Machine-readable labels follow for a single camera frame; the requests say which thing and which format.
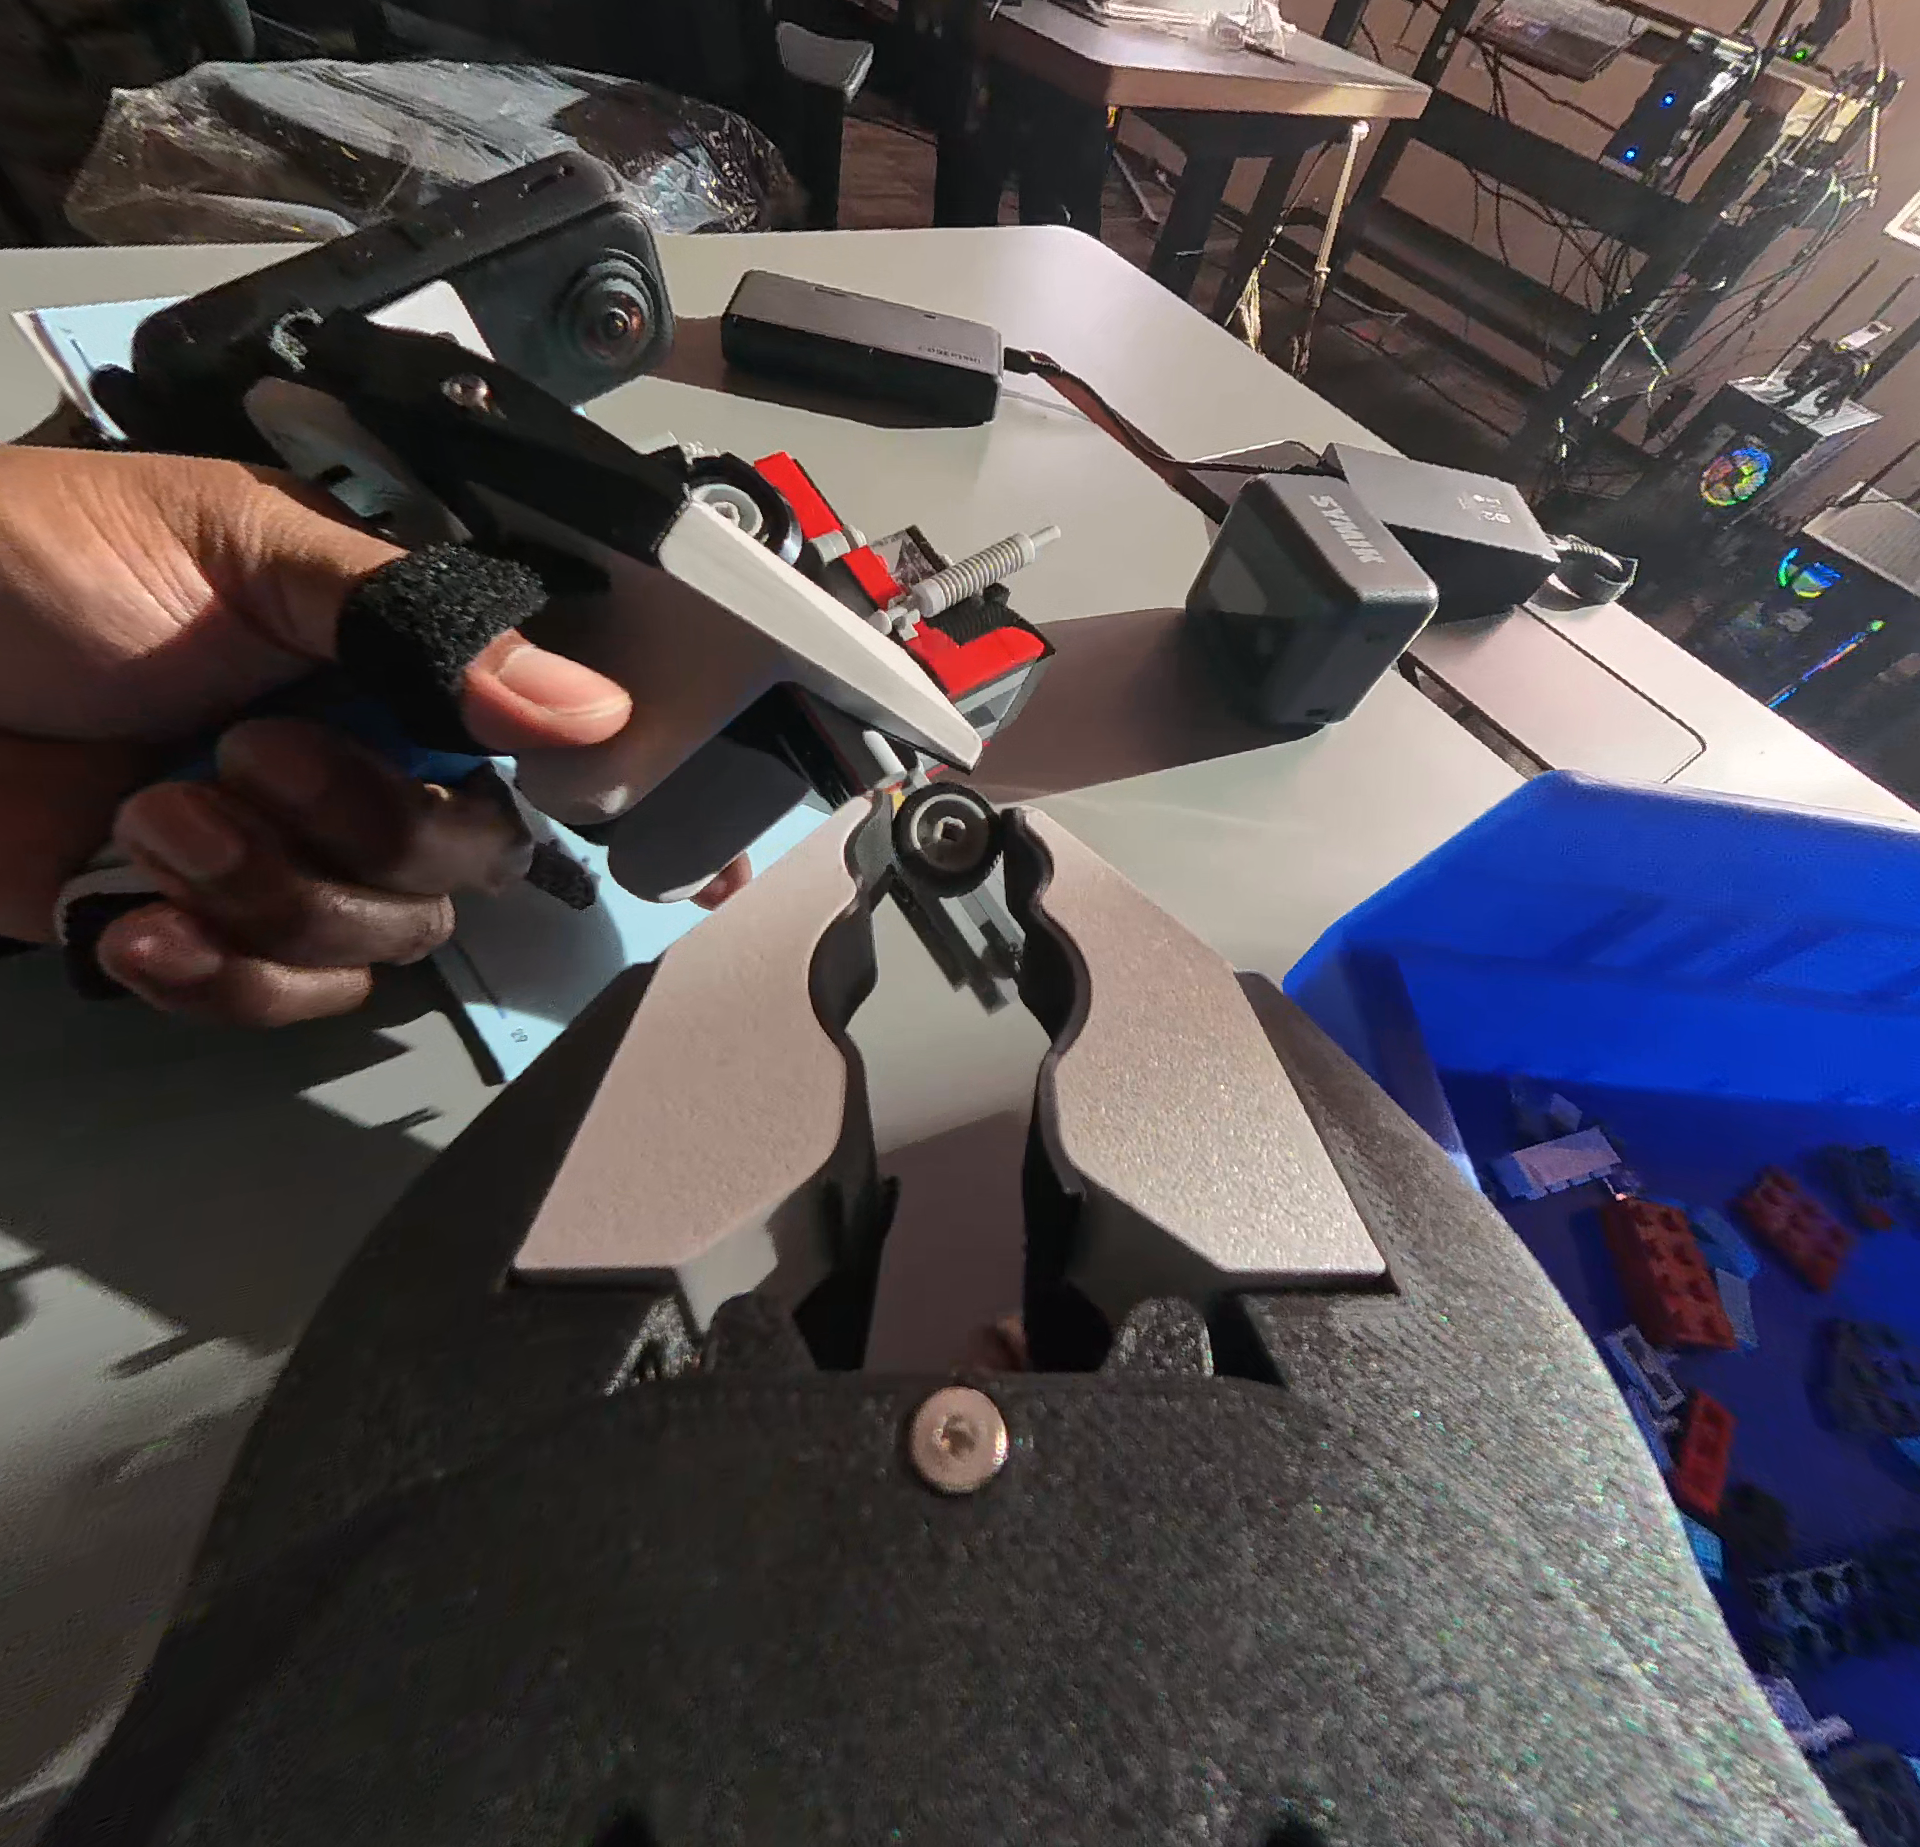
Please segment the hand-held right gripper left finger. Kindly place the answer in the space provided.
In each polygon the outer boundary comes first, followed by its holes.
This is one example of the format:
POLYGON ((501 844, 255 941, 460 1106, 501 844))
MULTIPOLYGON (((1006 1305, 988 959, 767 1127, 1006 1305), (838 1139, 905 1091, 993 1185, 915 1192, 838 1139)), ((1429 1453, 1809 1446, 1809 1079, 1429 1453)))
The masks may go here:
POLYGON ((896 1198, 848 1024, 876 987, 893 807, 854 800, 647 970, 513 1253, 513 1282, 745 1291, 862 1346, 896 1198))

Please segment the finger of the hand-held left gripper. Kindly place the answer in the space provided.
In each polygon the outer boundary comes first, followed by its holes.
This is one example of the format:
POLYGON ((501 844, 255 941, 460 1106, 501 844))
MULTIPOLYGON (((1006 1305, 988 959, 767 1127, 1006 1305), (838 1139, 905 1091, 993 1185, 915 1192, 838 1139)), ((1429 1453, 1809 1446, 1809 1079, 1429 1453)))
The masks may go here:
POLYGON ((932 763, 975 770, 983 734, 905 644, 842 608, 731 521, 689 502, 658 539, 658 568, 765 641, 778 680, 932 763))

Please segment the toy brick truck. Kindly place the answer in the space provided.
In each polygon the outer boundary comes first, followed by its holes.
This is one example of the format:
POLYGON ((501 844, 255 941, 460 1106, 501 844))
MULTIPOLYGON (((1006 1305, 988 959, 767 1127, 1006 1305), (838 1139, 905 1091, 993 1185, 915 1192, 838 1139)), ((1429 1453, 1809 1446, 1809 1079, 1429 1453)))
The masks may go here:
MULTIPOLYGON (((788 450, 756 462, 703 450, 689 462, 689 487, 749 539, 905 644, 986 744, 1039 689, 1053 647, 1012 610, 1006 583, 1034 565, 1060 535, 1056 525, 948 561, 915 525, 862 539, 788 450)), ((869 860, 876 892, 900 905, 948 984, 993 1011, 1012 993, 1022 951, 1022 931, 993 892, 1000 860, 983 886, 956 898, 900 879, 896 862, 896 807, 928 780, 974 788, 966 773, 778 685, 632 813, 616 875, 650 901, 689 901, 794 807, 876 797, 893 851, 869 860)))

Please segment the black toy wheel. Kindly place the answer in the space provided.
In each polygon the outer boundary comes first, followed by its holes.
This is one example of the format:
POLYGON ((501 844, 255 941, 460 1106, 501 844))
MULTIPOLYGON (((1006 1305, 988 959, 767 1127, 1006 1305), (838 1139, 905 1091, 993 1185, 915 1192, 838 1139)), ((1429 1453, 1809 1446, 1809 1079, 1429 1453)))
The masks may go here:
POLYGON ((900 795, 893 844, 900 879, 942 898, 974 894, 1000 860, 1000 813, 959 780, 900 795))

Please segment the blue plastic bin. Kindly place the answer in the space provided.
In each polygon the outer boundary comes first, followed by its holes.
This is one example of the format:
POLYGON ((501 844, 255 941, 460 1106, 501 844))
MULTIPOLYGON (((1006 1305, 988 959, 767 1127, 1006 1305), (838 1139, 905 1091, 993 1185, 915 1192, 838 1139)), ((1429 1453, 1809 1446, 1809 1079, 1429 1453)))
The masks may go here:
POLYGON ((1466 1079, 1916 1116, 1916 829, 1531 778, 1288 993, 1477 1185, 1466 1079))

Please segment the person's left hand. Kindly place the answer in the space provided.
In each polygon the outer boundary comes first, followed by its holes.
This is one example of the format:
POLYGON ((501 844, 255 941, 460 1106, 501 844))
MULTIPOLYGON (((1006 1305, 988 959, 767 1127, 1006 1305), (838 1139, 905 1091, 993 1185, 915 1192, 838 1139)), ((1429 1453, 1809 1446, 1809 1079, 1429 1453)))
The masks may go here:
POLYGON ((2 449, 2 938, 56 941, 114 844, 156 901, 96 966, 167 1016, 346 1016, 527 873, 490 766, 443 788, 305 718, 236 717, 333 658, 399 561, 299 478, 211 458, 2 449))

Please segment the black power bank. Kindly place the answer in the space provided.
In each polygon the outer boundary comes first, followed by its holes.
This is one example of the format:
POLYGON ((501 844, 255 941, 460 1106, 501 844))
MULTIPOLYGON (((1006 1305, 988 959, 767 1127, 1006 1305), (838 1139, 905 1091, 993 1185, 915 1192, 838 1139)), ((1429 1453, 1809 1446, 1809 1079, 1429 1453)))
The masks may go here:
POLYGON ((1005 343, 969 318, 756 268, 737 284, 719 338, 726 365, 755 376, 944 425, 996 416, 1005 343))

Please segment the plastic-wrapped chair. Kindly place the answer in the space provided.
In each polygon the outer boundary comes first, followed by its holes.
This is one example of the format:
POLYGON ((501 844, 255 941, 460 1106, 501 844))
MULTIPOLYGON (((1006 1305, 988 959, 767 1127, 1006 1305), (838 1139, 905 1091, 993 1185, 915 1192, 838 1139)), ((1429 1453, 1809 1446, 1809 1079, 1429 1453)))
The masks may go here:
POLYGON ((99 247, 320 242, 554 153, 668 233, 782 231, 805 189, 749 119, 534 61, 201 61, 117 87, 61 199, 99 247))

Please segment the light blue instruction booklet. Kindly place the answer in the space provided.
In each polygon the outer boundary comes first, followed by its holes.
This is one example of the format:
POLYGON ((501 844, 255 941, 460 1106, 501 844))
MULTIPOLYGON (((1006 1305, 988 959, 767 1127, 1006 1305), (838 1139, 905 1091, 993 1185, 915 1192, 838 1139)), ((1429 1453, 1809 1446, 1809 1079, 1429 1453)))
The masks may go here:
MULTIPOLYGON (((123 438, 129 415, 107 406, 104 372, 131 368, 131 337, 163 300, 22 309, 17 329, 48 365, 93 433, 123 438)), ((465 901, 451 941, 437 952, 448 996, 465 1011, 494 1079, 520 1078, 563 1024, 614 981, 650 966, 682 931, 680 909, 637 901, 610 875, 600 831, 558 821, 520 780, 529 761, 497 758, 497 776, 535 842, 535 866, 497 898, 465 901)))

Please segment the black office chair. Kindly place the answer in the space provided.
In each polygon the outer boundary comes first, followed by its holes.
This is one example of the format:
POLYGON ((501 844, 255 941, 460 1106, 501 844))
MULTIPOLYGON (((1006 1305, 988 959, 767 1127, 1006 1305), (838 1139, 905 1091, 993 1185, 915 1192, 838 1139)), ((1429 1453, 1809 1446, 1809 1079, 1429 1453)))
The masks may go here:
POLYGON ((874 69, 874 46, 778 17, 778 146, 805 189, 806 227, 834 231, 842 201, 845 128, 874 69))

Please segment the grey laptop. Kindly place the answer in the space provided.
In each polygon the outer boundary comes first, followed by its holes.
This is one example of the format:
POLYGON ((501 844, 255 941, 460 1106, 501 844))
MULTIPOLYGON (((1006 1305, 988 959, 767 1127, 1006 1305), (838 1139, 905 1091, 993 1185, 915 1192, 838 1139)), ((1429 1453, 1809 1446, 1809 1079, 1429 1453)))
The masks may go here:
POLYGON ((1405 651, 1405 669, 1536 773, 1653 785, 1680 778, 1708 753, 1691 724, 1540 610, 1429 627, 1405 651))

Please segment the black power adapter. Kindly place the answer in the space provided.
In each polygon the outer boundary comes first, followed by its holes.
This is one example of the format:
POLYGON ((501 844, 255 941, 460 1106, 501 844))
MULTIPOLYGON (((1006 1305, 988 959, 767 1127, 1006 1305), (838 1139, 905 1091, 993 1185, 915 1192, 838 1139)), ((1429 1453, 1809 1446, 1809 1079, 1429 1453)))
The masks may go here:
POLYGON ((1560 570, 1544 523, 1496 475, 1347 441, 1324 445, 1323 468, 1354 488, 1436 586, 1436 627, 1504 617, 1560 570))

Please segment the brown side table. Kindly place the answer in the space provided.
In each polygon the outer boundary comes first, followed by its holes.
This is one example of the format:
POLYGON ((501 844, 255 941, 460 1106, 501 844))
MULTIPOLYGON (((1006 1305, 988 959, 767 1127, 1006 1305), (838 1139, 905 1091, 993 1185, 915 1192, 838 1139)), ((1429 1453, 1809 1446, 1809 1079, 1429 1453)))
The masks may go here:
POLYGON ((1313 34, 1283 34, 1275 55, 1060 0, 996 0, 975 17, 974 61, 974 109, 938 125, 938 227, 990 227, 1017 185, 1027 224, 1097 233, 1112 134, 1136 119, 1184 158, 1175 258, 1207 242, 1238 162, 1272 162, 1289 185, 1323 140, 1360 120, 1418 120, 1431 97, 1424 80, 1313 34))

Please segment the computer tower with coloured lights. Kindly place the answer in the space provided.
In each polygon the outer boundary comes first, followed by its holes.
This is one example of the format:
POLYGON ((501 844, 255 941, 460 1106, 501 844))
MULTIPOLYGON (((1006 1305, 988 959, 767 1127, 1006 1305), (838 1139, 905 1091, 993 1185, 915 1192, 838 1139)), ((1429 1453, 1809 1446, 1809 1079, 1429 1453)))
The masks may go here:
POLYGON ((1794 392, 1773 372, 1729 381, 1690 425, 1696 441, 1683 475, 1714 525, 1797 508, 1881 420, 1858 398, 1839 398, 1835 387, 1794 392))

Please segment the black equipment rack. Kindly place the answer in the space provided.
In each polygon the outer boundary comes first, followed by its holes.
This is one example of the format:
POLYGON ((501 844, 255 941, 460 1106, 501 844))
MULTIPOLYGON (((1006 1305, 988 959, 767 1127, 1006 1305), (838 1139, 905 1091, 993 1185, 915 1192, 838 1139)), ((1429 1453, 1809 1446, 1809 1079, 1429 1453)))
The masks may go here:
MULTIPOLYGON (((1334 0, 1360 46, 1374 0, 1334 0)), ((1904 77, 1873 0, 1748 0, 1714 29, 1638 0, 1405 0, 1429 105, 1378 144, 1363 270, 1458 318, 1454 351, 1525 406, 1531 458, 1631 394, 1869 213, 1904 77)))

